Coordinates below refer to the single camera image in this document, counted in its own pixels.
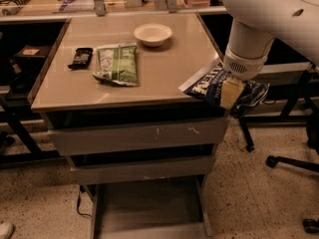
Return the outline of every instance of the office chair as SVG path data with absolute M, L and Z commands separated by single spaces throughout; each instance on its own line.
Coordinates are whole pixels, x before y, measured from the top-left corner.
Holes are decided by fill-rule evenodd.
M 308 118 L 306 125 L 306 131 L 308 136 L 307 145 L 311 148 L 316 149 L 316 152 L 319 155 L 319 110 L 309 98 L 305 98 L 305 100 L 306 103 L 310 105 L 313 111 L 311 116 Z M 273 155 L 269 155 L 266 159 L 266 165 L 271 168 L 276 167 L 276 165 L 279 162 L 307 169 L 310 171 L 319 172 L 319 163 L 306 162 L 293 158 L 287 158 L 284 156 Z M 319 233 L 319 219 L 304 219 L 302 221 L 302 225 L 307 233 Z
M 306 131 L 308 136 L 307 145 L 316 149 L 319 155 L 319 109 L 314 105 L 312 100 L 305 97 L 306 104 L 313 111 L 311 116 L 307 119 Z M 266 159 L 266 165 L 274 168 L 278 162 L 283 162 L 293 166 L 297 166 L 310 171 L 319 172 L 319 163 L 306 162 L 302 160 L 296 160 L 293 158 L 287 158 L 284 156 L 269 155 Z

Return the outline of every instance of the beige table surface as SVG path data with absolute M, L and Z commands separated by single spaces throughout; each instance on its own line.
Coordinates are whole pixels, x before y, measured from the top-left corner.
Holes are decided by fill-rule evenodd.
M 138 41 L 139 87 L 112 87 L 96 81 L 96 55 L 88 70 L 71 71 L 79 47 L 136 41 L 134 30 L 145 23 L 161 23 L 172 37 L 159 48 Z M 178 87 L 217 58 L 197 16 L 183 14 L 109 14 L 76 17 L 62 40 L 44 82 L 32 104 L 35 112 L 109 108 L 139 104 L 192 101 Z
M 104 0 L 107 12 L 123 12 L 123 11 L 153 11 L 155 10 L 154 0 L 149 0 L 148 3 L 143 6 L 127 8 L 124 0 L 112 0 L 114 3 L 109 4 L 108 0 Z M 33 16 L 33 15 L 52 15 L 59 12 L 59 9 L 64 1 L 61 0 L 30 0 L 23 8 L 18 12 L 18 16 Z M 184 8 L 182 0 L 177 0 L 178 8 Z

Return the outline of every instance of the snack bag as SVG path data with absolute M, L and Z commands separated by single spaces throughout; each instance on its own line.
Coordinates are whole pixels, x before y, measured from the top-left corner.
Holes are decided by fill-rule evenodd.
M 231 88 L 237 88 L 238 95 Z M 203 100 L 215 108 L 225 108 L 238 119 L 257 107 L 266 96 L 269 86 L 254 81 L 234 79 L 219 60 L 212 61 L 179 87 L 185 94 Z
M 136 50 L 137 43 L 98 47 L 98 68 L 93 72 L 93 77 L 119 86 L 138 86 Z

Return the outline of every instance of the green snack bag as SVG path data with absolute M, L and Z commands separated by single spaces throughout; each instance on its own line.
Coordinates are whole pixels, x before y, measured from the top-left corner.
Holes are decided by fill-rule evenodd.
M 119 86 L 138 86 L 136 50 L 135 42 L 98 47 L 98 68 L 93 77 Z

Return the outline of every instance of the shoe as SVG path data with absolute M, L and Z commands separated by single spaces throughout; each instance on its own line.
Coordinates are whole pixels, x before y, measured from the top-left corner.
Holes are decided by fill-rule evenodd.
M 13 234 L 14 226 L 10 222 L 0 223 L 0 239 L 9 239 Z

